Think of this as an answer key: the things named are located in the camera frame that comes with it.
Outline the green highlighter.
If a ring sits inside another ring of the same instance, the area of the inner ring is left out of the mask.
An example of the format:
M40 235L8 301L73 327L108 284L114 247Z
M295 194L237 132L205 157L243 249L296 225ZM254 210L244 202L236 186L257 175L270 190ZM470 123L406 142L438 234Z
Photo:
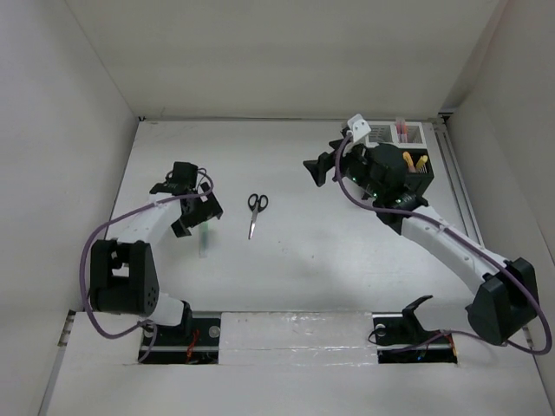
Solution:
M203 222L199 227L199 257L207 258L209 246L209 224Z

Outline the black handled scissors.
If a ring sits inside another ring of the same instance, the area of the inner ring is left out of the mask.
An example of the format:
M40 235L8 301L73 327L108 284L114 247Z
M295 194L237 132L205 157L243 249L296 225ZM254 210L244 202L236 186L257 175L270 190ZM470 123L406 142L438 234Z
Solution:
M251 240L253 237L258 214L266 209L266 207L268 206L268 202L269 199L265 194L258 195L257 193L253 193L249 196L247 200L248 207L251 210L251 221L248 232L249 240Z

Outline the red pen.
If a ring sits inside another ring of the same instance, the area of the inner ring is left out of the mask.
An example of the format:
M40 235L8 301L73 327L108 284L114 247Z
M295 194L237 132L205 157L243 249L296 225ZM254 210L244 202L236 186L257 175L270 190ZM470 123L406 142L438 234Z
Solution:
M405 120L401 117L397 117L395 119L395 128L396 128L396 133L397 136L399 138L399 140L402 140L402 124L405 123Z

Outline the orange highlighter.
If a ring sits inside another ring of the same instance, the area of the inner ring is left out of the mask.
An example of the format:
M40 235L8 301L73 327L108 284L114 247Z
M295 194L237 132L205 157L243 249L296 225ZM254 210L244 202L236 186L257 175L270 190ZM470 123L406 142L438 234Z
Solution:
M406 162L406 164L408 166L408 171L409 172L415 172L414 161L413 161L410 153L409 152L404 152L402 154L402 157L403 157L404 161Z

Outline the yellow highlighter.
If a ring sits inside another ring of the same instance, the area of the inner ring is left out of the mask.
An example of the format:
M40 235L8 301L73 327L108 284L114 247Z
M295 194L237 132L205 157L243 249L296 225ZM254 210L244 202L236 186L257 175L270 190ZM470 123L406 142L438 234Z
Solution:
M419 173L427 173L428 172L427 164L428 164L428 156L427 155L422 155L418 159L418 161L415 165L416 171L419 172Z

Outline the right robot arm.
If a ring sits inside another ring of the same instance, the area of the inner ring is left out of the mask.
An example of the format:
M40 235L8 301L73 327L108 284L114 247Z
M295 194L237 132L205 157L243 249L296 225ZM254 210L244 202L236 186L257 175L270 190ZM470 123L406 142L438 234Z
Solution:
M466 311L477 336L500 346L538 316L533 266L522 257L505 259L450 225L411 185L416 174L402 149L349 146L347 140L331 146L333 152L303 162L316 185L325 184L328 171L334 171L337 182L351 180L372 198L368 210L447 266L474 296Z

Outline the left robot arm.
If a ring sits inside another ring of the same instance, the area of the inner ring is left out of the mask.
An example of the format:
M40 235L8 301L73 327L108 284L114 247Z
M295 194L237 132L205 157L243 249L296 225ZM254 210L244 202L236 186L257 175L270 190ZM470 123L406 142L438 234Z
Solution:
M145 205L119 217L127 222L119 234L86 242L80 283L88 314L135 315L141 328L163 332L174 343L188 341L193 312L188 302L160 288L153 248L169 231L188 237L193 228L222 215L206 169L174 163L164 181L151 188Z

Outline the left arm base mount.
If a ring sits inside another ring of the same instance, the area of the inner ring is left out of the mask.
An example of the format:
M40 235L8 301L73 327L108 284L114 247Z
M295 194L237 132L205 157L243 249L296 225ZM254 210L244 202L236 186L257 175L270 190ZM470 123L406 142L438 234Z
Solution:
M216 312L192 312L185 332L177 327L158 327L154 344L142 364L218 364L221 316Z

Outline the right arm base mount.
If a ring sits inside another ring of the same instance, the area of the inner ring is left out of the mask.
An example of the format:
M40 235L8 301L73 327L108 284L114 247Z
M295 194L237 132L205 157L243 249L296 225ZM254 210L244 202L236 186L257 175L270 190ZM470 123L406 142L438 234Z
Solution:
M368 342L377 347L379 364L457 364L454 340L439 329L426 330L415 311L432 296L421 296L400 312L372 315Z

